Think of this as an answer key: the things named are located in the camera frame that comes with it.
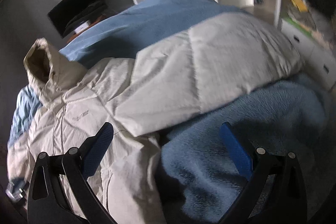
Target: drawer handle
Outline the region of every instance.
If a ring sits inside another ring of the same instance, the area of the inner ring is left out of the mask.
[[[324,68],[324,70],[326,71],[326,73],[328,74],[328,73],[329,73],[329,69],[328,69],[328,67],[327,67],[326,65],[323,65],[323,68]]]
[[[300,43],[300,39],[297,36],[294,36],[294,40],[298,43]]]

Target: blue gripper pad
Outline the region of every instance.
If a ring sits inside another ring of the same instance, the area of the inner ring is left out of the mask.
[[[82,175],[85,180],[96,173],[101,160],[112,142],[113,133],[113,126],[109,122],[106,122],[96,136],[90,137],[94,140],[94,143],[82,159]]]
[[[235,164],[239,174],[250,180],[253,173],[253,161],[248,151],[246,151],[243,145],[239,142],[238,136],[236,136],[228,122],[221,125],[219,129],[219,136],[223,141],[230,159]]]

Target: white cabinet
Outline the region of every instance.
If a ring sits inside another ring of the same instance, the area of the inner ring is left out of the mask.
[[[323,49],[285,20],[282,20],[281,31],[305,60],[305,71],[326,90],[330,90],[336,82],[336,59],[331,51]]]

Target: television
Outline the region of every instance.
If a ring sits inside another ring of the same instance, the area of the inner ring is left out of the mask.
[[[62,0],[48,17],[64,38],[84,22],[94,22],[106,8],[104,0]]]

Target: yellow object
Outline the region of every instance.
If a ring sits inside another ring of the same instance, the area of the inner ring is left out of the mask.
[[[294,6],[296,6],[299,11],[302,12],[308,12],[307,6],[303,3],[302,0],[291,0]]]

